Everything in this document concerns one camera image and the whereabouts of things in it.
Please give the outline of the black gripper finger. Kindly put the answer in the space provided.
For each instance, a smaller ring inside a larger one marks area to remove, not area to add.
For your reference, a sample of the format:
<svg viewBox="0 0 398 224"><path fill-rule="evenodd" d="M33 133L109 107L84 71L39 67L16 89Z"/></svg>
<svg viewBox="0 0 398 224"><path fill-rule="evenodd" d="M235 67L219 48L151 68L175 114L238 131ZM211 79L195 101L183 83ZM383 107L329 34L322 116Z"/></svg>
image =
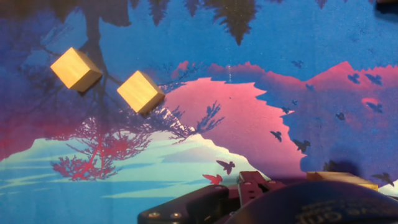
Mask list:
<svg viewBox="0 0 398 224"><path fill-rule="evenodd" d="M245 204L262 194L285 187L258 171L244 171L236 185L208 185L141 212L138 224L226 223Z"/></svg>

